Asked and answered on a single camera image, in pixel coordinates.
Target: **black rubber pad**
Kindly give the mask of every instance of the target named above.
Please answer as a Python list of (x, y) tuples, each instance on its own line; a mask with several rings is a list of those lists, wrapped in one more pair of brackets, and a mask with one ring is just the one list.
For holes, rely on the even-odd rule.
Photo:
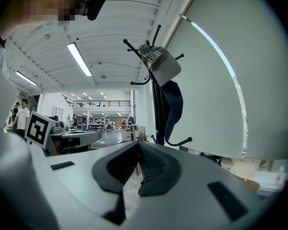
[(245, 206), (221, 182), (213, 182), (207, 186), (231, 221), (239, 219), (248, 212)]
[(74, 163), (72, 161), (68, 161), (68, 162), (64, 162), (64, 163), (58, 163), (58, 164), (54, 164), (51, 165), (50, 167), (52, 168), (52, 170), (58, 170), (58, 169), (63, 169), (65, 167), (74, 165)]
[(140, 196), (165, 194), (180, 179), (181, 166), (173, 156), (140, 142), (139, 162), (144, 170)]

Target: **white pillar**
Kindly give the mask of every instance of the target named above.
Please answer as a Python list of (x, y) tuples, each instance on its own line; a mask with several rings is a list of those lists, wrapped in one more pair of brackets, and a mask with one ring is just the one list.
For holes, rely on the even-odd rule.
[(86, 118), (86, 124), (89, 124), (89, 120), (90, 120), (90, 111), (87, 111), (87, 118)]
[(130, 101), (130, 106), (131, 106), (131, 117), (134, 118), (134, 90), (130, 91), (130, 96), (131, 96), (131, 101)]
[(39, 113), (39, 114), (42, 111), (43, 103), (44, 103), (44, 94), (41, 94), (39, 96), (39, 99), (38, 99), (37, 110), (36, 110), (36, 112)]

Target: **black railing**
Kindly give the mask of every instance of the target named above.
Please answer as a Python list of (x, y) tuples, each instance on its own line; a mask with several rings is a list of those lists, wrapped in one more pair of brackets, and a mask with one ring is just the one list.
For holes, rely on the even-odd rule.
[(130, 101), (73, 101), (63, 97), (72, 107), (130, 107)]

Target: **ceiling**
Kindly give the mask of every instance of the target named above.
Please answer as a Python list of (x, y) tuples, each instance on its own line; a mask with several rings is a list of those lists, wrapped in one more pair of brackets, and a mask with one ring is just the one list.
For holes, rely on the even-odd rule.
[[(128, 39), (135, 48), (152, 41), (172, 1), (107, 0), (95, 21), (80, 16), (64, 27), (22, 26), (6, 43), (10, 80), (26, 95), (136, 88), (130, 81), (138, 81), (143, 66), (122, 41)], [(92, 77), (85, 76), (70, 54), (67, 44), (71, 42), (77, 44)], [(37, 86), (16, 75), (17, 71)]]
[(78, 92), (71, 92), (71, 93), (64, 94), (64, 96), (66, 96), (67, 98), (73, 101), (80, 101), (77, 97), (79, 97), (81, 101), (130, 101), (131, 100), (130, 91), (128, 90), (94, 90), (93, 89), (93, 90), (89, 90), (85, 92), (85, 94), (78, 93)]

